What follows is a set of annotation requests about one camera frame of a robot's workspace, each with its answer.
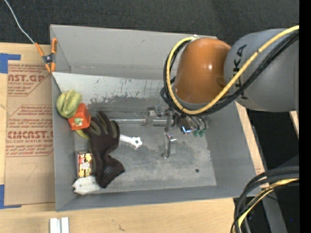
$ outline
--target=stain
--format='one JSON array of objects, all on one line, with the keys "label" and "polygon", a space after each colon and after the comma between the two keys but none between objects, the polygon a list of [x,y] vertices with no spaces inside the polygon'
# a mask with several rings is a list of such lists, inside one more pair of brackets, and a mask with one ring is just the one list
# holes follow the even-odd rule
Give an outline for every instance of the stain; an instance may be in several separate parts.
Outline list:
[{"label": "stain", "polygon": [[122,229],[121,225],[119,225],[119,230],[125,232],[125,229]]}]

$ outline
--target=black cable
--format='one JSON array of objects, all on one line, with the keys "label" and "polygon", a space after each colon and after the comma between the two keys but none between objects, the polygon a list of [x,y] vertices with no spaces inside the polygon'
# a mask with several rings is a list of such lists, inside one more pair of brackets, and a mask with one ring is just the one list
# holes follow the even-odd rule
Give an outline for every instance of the black cable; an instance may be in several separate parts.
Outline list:
[{"label": "black cable", "polygon": [[254,177],[244,188],[243,192],[241,193],[240,197],[237,200],[237,206],[236,209],[239,210],[241,206],[242,199],[247,197],[247,194],[254,190],[256,187],[265,184],[265,183],[271,183],[275,181],[276,179],[284,179],[284,175],[288,175],[290,178],[290,175],[299,175],[299,167],[297,166],[291,166],[291,167],[279,167],[275,168],[269,171],[266,171],[264,173],[261,173]]},{"label": "black cable", "polygon": [[[266,56],[266,58],[261,62],[261,64],[258,66],[258,68],[253,72],[253,74],[244,82],[244,84],[241,85],[241,87],[232,95],[229,95],[227,97],[222,98],[217,104],[206,110],[205,112],[199,113],[196,116],[206,116],[211,113],[215,113],[222,108],[229,105],[232,101],[234,101],[267,67],[273,60],[275,60],[276,57],[278,57],[288,46],[290,46],[293,42],[299,39],[299,31],[296,31],[294,33],[289,34],[285,39],[283,39],[274,49]],[[173,54],[172,59],[175,60],[177,54],[181,50],[181,47],[179,47],[176,52]],[[190,116],[187,113],[181,112],[180,109],[174,104],[172,101],[170,94],[168,92],[167,84],[166,84],[166,70],[167,70],[167,61],[165,62],[165,68],[164,68],[164,87],[161,89],[161,97],[163,100],[174,110],[179,111],[180,113],[185,114],[186,116]],[[170,63],[170,70],[172,69],[173,61]]]},{"label": "black cable", "polygon": [[[236,226],[235,227],[236,232],[241,233],[239,226],[237,224],[238,218],[243,213],[245,213],[250,207],[252,207],[254,204],[256,204],[258,202],[258,199],[260,199],[260,197],[258,197],[256,200],[252,201],[252,203],[248,204],[247,207],[245,208],[245,200],[246,200],[247,194],[250,191],[255,189],[257,186],[260,186],[260,185],[265,184],[265,183],[273,183],[273,182],[277,182],[279,180],[290,179],[290,178],[298,178],[299,179],[299,167],[298,166],[278,167],[278,168],[275,168],[272,170],[268,170],[264,173],[257,175],[256,177],[254,177],[246,185],[243,193],[240,195],[240,197],[237,200],[237,203],[235,206],[235,211],[234,211],[234,215],[235,215],[236,220],[235,220],[234,224],[232,224],[231,231],[233,230],[233,227],[235,225]],[[289,185],[296,185],[296,183],[289,183],[286,186],[289,186]]]},{"label": "black cable", "polygon": [[282,186],[277,186],[277,187],[274,187],[274,188],[270,188],[270,189],[267,189],[264,191],[264,193],[258,197],[256,200],[252,201],[250,204],[248,204],[248,206],[243,210],[241,211],[238,216],[235,217],[234,221],[233,221],[233,224],[231,226],[231,229],[230,229],[230,232],[232,233],[233,232],[233,227],[235,227],[236,229],[236,233],[242,233],[240,231],[240,228],[239,228],[239,225],[238,225],[238,220],[240,218],[240,216],[242,216],[247,210],[249,210],[253,205],[256,205],[258,203],[258,201],[263,198],[267,193],[270,193],[271,191],[275,190],[276,188],[279,188],[279,187],[282,187]]}]

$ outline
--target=small box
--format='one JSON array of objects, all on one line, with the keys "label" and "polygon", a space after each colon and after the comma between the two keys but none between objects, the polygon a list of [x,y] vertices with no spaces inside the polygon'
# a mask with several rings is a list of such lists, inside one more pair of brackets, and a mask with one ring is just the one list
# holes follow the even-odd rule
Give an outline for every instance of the small box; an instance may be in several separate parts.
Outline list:
[{"label": "small box", "polygon": [[68,122],[71,130],[81,130],[89,127],[91,115],[84,103],[79,104],[76,114],[73,117],[68,118]]},{"label": "small box", "polygon": [[77,164],[77,176],[87,177],[93,175],[93,154],[91,153],[77,153],[76,154]]}]

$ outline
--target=cardboard box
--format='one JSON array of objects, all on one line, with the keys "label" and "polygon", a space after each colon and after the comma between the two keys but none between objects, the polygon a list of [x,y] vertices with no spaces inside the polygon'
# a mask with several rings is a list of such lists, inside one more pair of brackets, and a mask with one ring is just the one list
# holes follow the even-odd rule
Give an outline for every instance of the cardboard box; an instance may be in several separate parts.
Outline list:
[{"label": "cardboard box", "polygon": [[[173,132],[177,149],[168,159],[161,157],[165,126],[133,123],[146,119],[149,106],[166,108],[159,95],[164,63],[187,36],[51,25],[51,39],[58,40],[52,80],[57,211],[238,197],[256,175],[235,103],[208,116],[204,137]],[[125,173],[85,196],[74,194],[71,186],[74,153],[88,150],[89,142],[71,131],[55,108],[57,97],[70,89],[82,95],[92,116],[103,110],[119,123],[121,134],[143,141],[138,150],[120,143],[112,157],[123,163]]]},{"label": "cardboard box", "polygon": [[[46,54],[49,45],[42,46]],[[8,60],[4,205],[54,202],[51,74],[33,44],[0,43]]]}]

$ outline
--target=orange toy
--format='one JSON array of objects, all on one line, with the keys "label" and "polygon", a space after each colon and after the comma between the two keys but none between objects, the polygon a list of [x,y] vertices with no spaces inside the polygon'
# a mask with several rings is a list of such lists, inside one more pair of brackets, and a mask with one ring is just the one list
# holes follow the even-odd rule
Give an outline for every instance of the orange toy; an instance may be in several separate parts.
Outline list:
[{"label": "orange toy", "polygon": [[68,118],[68,122],[71,130],[81,130],[89,127],[91,115],[84,103],[79,104],[76,114],[74,114],[73,117]]}]

